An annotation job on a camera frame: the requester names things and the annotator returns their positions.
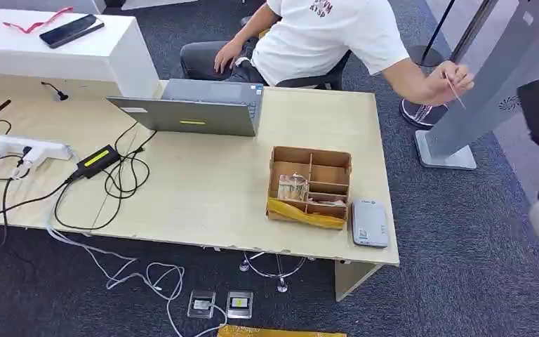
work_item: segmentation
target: white card reader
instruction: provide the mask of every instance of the white card reader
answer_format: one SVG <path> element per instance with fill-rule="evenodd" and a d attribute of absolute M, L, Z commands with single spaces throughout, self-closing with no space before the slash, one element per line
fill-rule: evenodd
<path fill-rule="evenodd" d="M 387 233 L 385 208 L 373 200 L 352 202 L 352 241 L 359 246 L 386 248 L 390 242 Z"/>
<path fill-rule="evenodd" d="M 253 316 L 253 293 L 250 291 L 230 291 L 226 303 L 228 318 L 250 319 Z"/>

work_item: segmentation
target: metal pole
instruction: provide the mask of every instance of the metal pole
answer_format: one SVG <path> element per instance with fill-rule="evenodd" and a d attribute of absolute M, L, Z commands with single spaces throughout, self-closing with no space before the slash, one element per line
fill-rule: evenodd
<path fill-rule="evenodd" d="M 451 53 L 451 56 L 449 57 L 451 62 L 457 62 L 464 57 L 468 48 L 472 45 L 474 38 L 476 38 L 476 35 L 480 32 L 480 29 L 488 19 L 489 15 L 493 12 L 493 9 L 498 2 L 499 0 L 482 1 L 482 4 L 480 4 L 480 7 L 478 7 L 478 10 L 474 14 L 472 21 L 470 21 L 470 24 L 460 38 L 458 45 L 455 46 L 455 49 Z"/>
<path fill-rule="evenodd" d="M 445 13 L 443 13 L 443 17 L 441 17 L 441 20 L 439 21 L 437 28 L 435 28 L 435 32 L 433 33 L 433 36 L 431 37 L 431 41 L 429 41 L 427 48 L 425 48 L 425 52 L 423 53 L 422 59 L 420 61 L 421 65 L 425 64 L 425 58 L 427 58 L 427 54 L 431 50 L 431 47 L 433 47 L 433 43 L 435 42 L 437 35 L 439 35 L 439 31 L 441 30 L 441 27 L 443 27 L 443 22 L 445 22 L 445 19 L 447 19 L 447 15 L 449 14 L 449 11 L 451 11 L 451 7 L 453 6 L 454 2 L 455 0 L 451 0 L 449 2 L 449 5 L 447 5 L 447 8 L 445 9 Z"/>

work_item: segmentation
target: white cable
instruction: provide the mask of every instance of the white cable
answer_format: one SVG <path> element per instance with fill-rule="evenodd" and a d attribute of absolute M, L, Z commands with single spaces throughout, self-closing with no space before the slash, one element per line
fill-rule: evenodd
<path fill-rule="evenodd" d="M 122 284 L 124 283 L 126 280 L 132 278 L 132 277 L 139 277 L 142 279 L 143 283 L 145 283 L 149 288 L 151 288 L 153 290 L 153 292 L 155 292 L 158 296 L 164 298 L 166 300 L 166 314 L 168 315 L 168 320 L 170 321 L 174 331 L 177 333 L 177 335 L 179 337 L 183 337 L 182 334 L 178 331 L 175 323 L 173 322 L 173 319 L 171 317 L 171 310 L 170 310 L 170 304 L 171 304 L 171 301 L 175 300 L 176 298 L 178 298 L 178 296 L 180 295 L 181 291 L 182 291 L 182 278 L 183 278 L 183 275 L 185 274 L 185 268 L 184 267 L 180 267 L 180 266 L 177 266 L 177 265 L 169 265 L 169 264 L 165 264 L 165 263 L 160 263 L 160 262 L 153 262 L 153 263 L 150 263 L 149 265 L 147 265 L 147 267 L 145 268 L 145 276 L 140 274 L 140 273 L 137 273 L 137 272 L 134 272 L 134 273 L 131 273 L 129 274 L 128 276 L 126 277 L 123 277 L 121 279 L 117 279 L 117 277 L 129 266 L 131 265 L 131 263 L 134 263 L 137 258 L 130 258 L 130 257 L 127 257 L 127 256 L 123 256 L 121 254 L 118 254 L 118 253 L 115 253 L 113 251 L 105 251 L 103 249 L 99 249 L 99 248 L 96 248 L 94 246 L 89 246 L 87 244 L 82 244 L 82 243 L 79 243 L 79 242 L 75 242 L 71 239 L 69 239 L 68 237 L 64 236 L 63 234 L 61 234 L 60 232 L 58 232 L 52 225 L 51 223 L 51 218 L 55 212 L 55 205 L 56 205 L 56 200 L 57 198 L 61 198 L 61 200 L 65 197 L 64 195 L 61 195 L 63 193 L 63 190 L 61 190 L 59 193 L 57 193 L 57 195 L 53 198 L 54 202 L 52 204 L 52 207 L 49 208 L 49 212 L 45 215 L 45 218 L 44 218 L 44 224 L 45 224 L 45 227 L 46 227 L 46 231 L 56 240 L 60 241 L 60 242 L 63 242 L 63 243 L 66 243 L 66 244 L 70 244 L 72 246 L 78 246 L 78 247 L 81 247 L 83 249 L 85 249 L 89 254 L 90 256 L 92 257 L 92 259 L 94 260 L 94 262 L 96 263 L 96 265 L 98 266 L 98 268 L 100 268 L 100 270 L 102 270 L 102 273 L 106 276 L 106 278 L 108 279 L 107 282 L 106 282 L 106 289 L 110 290 L 116 286 L 118 286 L 119 284 Z M 98 259 L 95 257 L 94 255 L 94 251 L 97 251 L 98 253 L 103 253 L 103 254 L 107 254 L 107 255 L 113 255 L 113 256 L 116 256 L 117 258 L 120 258 L 122 260 L 126 260 L 127 262 L 121 266 L 121 268 L 119 268 L 119 270 L 117 270 L 117 272 L 114 273 L 114 275 L 110 276 L 108 274 L 108 272 L 104 269 L 103 266 L 100 265 L 100 263 L 98 262 Z M 158 277 L 158 279 L 155 281 L 155 282 L 152 282 L 152 280 L 150 279 L 150 276 L 149 276 L 149 269 L 152 267 L 152 266 L 155 266 L 155 265 L 160 265 L 160 266 L 163 266 L 163 267 L 168 267 L 169 269 L 167 269 L 164 273 L 162 273 L 162 275 L 160 277 Z M 171 272 L 173 271 L 177 271 L 178 273 L 178 281 L 175 285 L 175 288 L 172 292 L 172 294 L 170 296 L 165 296 L 162 294 L 162 288 L 160 286 L 158 286 L 158 283 L 168 274 L 170 274 Z M 223 315 L 224 315 L 224 323 L 220 324 L 219 326 L 214 326 L 213 328 L 210 328 L 210 329 L 207 329 L 205 331 L 202 331 L 201 333 L 198 333 L 197 335 L 193 336 L 193 337 L 201 337 L 202 335 L 204 335 L 205 333 L 208 333 L 210 331 L 215 331 L 215 330 L 218 330 L 220 329 L 221 327 L 223 327 L 224 325 L 226 325 L 228 323 L 228 316 L 226 315 L 226 312 L 218 307 L 216 304 L 213 304 L 212 305 L 215 309 L 218 309 Z"/>

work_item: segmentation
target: yellow bag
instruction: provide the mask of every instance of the yellow bag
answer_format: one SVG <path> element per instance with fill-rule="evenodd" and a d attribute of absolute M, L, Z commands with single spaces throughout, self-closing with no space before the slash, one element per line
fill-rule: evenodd
<path fill-rule="evenodd" d="M 285 218 L 323 228 L 341 230 L 346 225 L 346 222 L 343 219 L 334 218 L 333 216 L 322 216 L 319 214 L 306 214 L 300 209 L 275 198 L 267 198 L 267 210 Z"/>
<path fill-rule="evenodd" d="M 246 326 L 225 325 L 218 331 L 218 337 L 346 337 L 346 334 L 270 330 L 248 328 Z"/>

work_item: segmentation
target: white power strip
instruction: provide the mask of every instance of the white power strip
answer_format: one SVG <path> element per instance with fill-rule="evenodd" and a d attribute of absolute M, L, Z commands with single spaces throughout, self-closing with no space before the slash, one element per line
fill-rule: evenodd
<path fill-rule="evenodd" d="M 46 158 L 69 160 L 71 152 L 69 146 L 63 143 L 47 142 L 23 137 L 0 135 L 0 156 L 9 153 L 24 154 L 28 147 L 31 150 L 25 154 L 24 160 L 38 167 Z"/>

